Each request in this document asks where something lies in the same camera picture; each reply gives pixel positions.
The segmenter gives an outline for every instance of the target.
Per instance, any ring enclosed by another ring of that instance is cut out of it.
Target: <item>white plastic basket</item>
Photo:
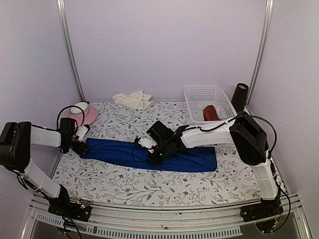
[[[205,121],[204,109],[207,106],[214,107],[222,106],[229,118],[237,115],[233,105],[228,99],[225,92],[218,87],[185,87],[185,100],[190,115],[191,121],[198,124],[220,122],[220,121]]]

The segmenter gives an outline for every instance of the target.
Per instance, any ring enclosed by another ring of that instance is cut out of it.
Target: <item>lavender wall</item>
[[[275,1],[253,113],[278,131],[275,160],[319,237],[319,1]]]
[[[182,88],[249,84],[265,0],[68,0],[76,62],[88,100],[144,90],[183,100]]]
[[[24,120],[55,127],[59,110],[78,101],[56,1],[2,0],[0,22],[0,130],[7,121]],[[57,151],[35,147],[31,155],[48,173]],[[20,237],[31,197],[0,167],[1,239]]]

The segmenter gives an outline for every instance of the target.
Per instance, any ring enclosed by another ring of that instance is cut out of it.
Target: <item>pink plate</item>
[[[98,116],[97,110],[94,107],[89,107],[89,110],[85,114],[85,118],[84,118],[84,123],[83,124],[92,124],[97,116]],[[78,122],[79,126],[80,126],[81,123],[82,123],[83,116],[76,117],[73,114],[71,114],[69,116],[69,118],[75,119]]]

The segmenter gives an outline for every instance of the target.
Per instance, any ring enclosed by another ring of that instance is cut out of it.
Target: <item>white cloth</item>
[[[150,101],[151,95],[143,94],[143,91],[134,91],[130,95],[123,93],[113,95],[112,99],[115,103],[125,105],[127,107],[145,110],[153,103]]]

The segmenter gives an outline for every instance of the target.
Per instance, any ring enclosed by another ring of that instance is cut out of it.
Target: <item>red sponge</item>
[[[214,106],[207,106],[204,109],[204,119],[205,121],[219,120]]]

